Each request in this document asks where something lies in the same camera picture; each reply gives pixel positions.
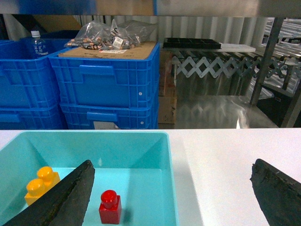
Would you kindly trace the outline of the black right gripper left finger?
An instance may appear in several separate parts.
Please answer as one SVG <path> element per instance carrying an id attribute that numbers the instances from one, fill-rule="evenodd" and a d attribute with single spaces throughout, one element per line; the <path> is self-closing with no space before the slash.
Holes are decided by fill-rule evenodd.
<path id="1" fill-rule="evenodd" d="M 6 226 L 81 226 L 90 201 L 95 169 L 82 162 Z"/>

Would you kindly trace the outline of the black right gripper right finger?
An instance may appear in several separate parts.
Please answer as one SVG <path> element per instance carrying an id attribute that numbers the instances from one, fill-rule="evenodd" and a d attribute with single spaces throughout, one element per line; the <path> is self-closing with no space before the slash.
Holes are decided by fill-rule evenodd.
<path id="1" fill-rule="evenodd" d="M 250 178 L 257 202 L 270 226 L 301 224 L 301 184 L 262 159 Z"/>

